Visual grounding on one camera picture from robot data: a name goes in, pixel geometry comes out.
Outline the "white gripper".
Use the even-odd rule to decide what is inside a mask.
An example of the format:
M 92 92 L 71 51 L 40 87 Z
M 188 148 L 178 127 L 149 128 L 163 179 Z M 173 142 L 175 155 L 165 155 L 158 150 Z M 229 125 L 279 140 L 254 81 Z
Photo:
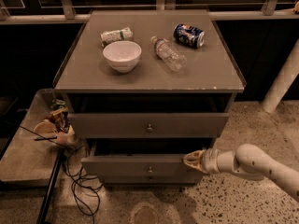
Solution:
M 219 174 L 221 171 L 218 167 L 218 149 L 196 150 L 184 156 L 185 164 L 194 170 L 208 173 L 210 175 Z

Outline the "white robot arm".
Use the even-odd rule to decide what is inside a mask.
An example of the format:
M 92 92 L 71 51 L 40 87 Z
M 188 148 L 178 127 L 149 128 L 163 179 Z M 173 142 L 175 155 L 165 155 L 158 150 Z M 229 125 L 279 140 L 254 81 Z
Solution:
M 249 180 L 266 177 L 299 202 L 299 172 L 274 160 L 252 144 L 243 144 L 236 150 L 196 150 L 185 155 L 183 162 L 208 175 L 227 173 Z

